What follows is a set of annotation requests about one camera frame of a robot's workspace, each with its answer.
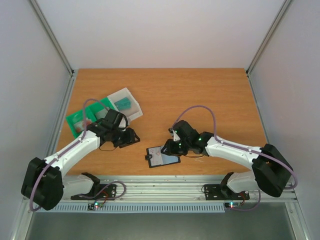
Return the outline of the black card holder wallet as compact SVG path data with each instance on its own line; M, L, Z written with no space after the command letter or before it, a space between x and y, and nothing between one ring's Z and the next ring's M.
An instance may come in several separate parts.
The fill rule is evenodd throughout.
M150 163L151 155L149 154L150 148L154 148L154 147L147 148L146 155L145 155L145 160L148 162L149 168L163 167L163 166L167 166L167 165L179 164L181 162L181 159L179 156L170 156L170 155L165 155L165 154L161 153L163 164L158 165L158 166L151 166L151 163Z

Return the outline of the white cherry blossom VIP card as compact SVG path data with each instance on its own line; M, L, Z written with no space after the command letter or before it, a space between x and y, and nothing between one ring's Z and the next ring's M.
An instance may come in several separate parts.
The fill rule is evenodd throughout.
M150 158L150 164L152 167L154 166L160 166L163 164L162 154L161 154L161 148L158 147L152 147L149 148L149 155L151 155Z

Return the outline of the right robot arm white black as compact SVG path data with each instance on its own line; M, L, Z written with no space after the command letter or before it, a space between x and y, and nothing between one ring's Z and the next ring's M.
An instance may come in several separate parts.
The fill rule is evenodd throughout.
M247 172L229 172L221 181L220 193L225 199L245 191L260 190L278 198L293 174L293 168L271 145L248 146L219 138L214 133L198 133L187 121L177 122L172 135L161 149L167 156L186 156L188 152L206 157L222 158L248 169Z

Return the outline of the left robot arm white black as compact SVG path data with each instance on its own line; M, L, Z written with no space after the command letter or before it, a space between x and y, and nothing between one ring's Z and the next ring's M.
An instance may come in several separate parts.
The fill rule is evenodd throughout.
M105 117L84 126L83 132L60 151L44 159L32 159L25 173L21 194L29 199L29 209L51 210L62 198L80 196L96 199L103 189L100 180L85 172L69 179L69 170L89 153L110 142L114 148L124 148L140 142L136 132L129 127L128 118L110 109Z

